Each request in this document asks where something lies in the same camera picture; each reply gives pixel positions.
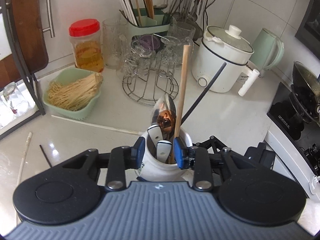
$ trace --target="kettle handle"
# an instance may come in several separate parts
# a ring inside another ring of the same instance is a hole
[[[278,53],[273,60],[268,66],[263,67],[264,70],[270,70],[274,66],[278,65],[280,60],[282,59],[282,56],[284,54],[284,43],[280,39],[276,39],[276,44],[278,47]]]
[[[238,91],[238,94],[240,96],[244,96],[245,93],[249,90],[249,88],[252,86],[252,84],[255,82],[257,77],[259,76],[260,72],[256,70],[255,68],[251,70],[247,66],[244,67],[243,72],[247,74],[249,77],[247,81],[243,84],[242,88]]]

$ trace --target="green electric kettle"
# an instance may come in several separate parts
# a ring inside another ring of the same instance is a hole
[[[250,61],[257,66],[260,72],[277,66],[284,54],[284,43],[265,28],[261,30],[252,47],[254,53]]]

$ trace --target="cabinet handle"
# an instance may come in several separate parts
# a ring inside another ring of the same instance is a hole
[[[44,33],[47,32],[47,31],[50,31],[51,37],[54,38],[55,35],[54,35],[52,13],[51,13],[51,0],[46,0],[46,2],[47,2],[47,15],[48,15],[49,27],[48,28],[44,28],[42,31]]]

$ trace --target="red lid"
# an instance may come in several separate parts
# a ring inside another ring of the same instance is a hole
[[[100,30],[100,23],[96,19],[84,19],[74,22],[69,27],[69,35],[72,37],[81,37],[93,34]]]

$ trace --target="yellow liquid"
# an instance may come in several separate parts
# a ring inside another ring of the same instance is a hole
[[[96,41],[85,41],[77,44],[75,58],[77,68],[95,72],[102,72],[104,68],[100,44]]]

